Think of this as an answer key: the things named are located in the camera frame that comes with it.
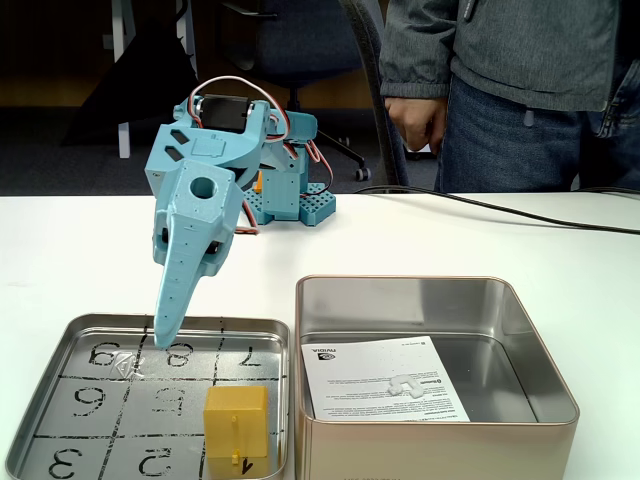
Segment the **person's hand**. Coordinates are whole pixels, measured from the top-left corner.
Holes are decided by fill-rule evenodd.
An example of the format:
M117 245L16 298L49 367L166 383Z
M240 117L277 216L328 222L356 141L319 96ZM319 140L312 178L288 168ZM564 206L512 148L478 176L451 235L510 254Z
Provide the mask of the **person's hand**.
M385 107L409 151L429 146L434 155L439 153L446 129L446 98L386 98Z

